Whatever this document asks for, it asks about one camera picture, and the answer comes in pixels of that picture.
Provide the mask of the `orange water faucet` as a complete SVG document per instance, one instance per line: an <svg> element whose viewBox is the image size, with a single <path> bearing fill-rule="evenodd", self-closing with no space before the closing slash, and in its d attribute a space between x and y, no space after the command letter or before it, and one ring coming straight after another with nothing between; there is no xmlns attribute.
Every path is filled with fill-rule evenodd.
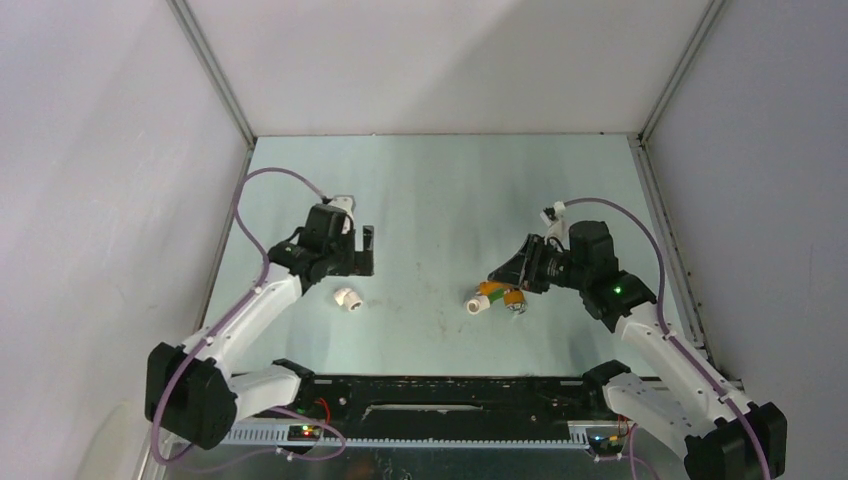
<svg viewBox="0 0 848 480"><path fill-rule="evenodd" d="M522 315L527 310L525 295L518 287L505 283L486 281L478 286L481 308L488 309L497 301L502 301L513 314Z"/></svg>

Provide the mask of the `white pipe elbow fitting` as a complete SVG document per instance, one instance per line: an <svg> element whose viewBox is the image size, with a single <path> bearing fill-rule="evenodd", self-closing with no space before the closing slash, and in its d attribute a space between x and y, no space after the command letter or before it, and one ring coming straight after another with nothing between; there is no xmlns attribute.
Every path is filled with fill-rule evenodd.
<svg viewBox="0 0 848 480"><path fill-rule="evenodd" d="M469 315L478 315L489 309L491 302L486 295L475 295L465 302L465 310Z"/></svg>

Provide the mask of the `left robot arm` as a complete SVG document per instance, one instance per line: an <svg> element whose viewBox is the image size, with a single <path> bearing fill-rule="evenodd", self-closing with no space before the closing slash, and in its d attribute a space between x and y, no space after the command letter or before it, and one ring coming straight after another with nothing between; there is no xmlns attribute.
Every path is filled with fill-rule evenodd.
<svg viewBox="0 0 848 480"><path fill-rule="evenodd" d="M149 354L145 416L154 435L166 430L209 450L243 419L282 407L304 416L316 403L314 373L290 360L239 373L235 366L281 313L326 277L374 273L374 229L355 227L351 196L314 204L291 237L261 249L259 275L217 323L178 345Z"/></svg>

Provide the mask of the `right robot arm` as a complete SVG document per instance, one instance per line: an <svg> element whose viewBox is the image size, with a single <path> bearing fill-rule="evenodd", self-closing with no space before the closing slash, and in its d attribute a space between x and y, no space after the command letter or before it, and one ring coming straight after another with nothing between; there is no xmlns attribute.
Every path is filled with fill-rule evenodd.
<svg viewBox="0 0 848 480"><path fill-rule="evenodd" d="M682 459L691 479L777 479L785 472L788 422L772 402L758 404L734 387L662 317L660 299L623 270L608 226L581 221L569 245L530 234L489 273L491 281L542 294L579 293L589 315L634 348L669 390L652 392L621 363L592 369L581 392L585 411L634 421Z"/></svg>

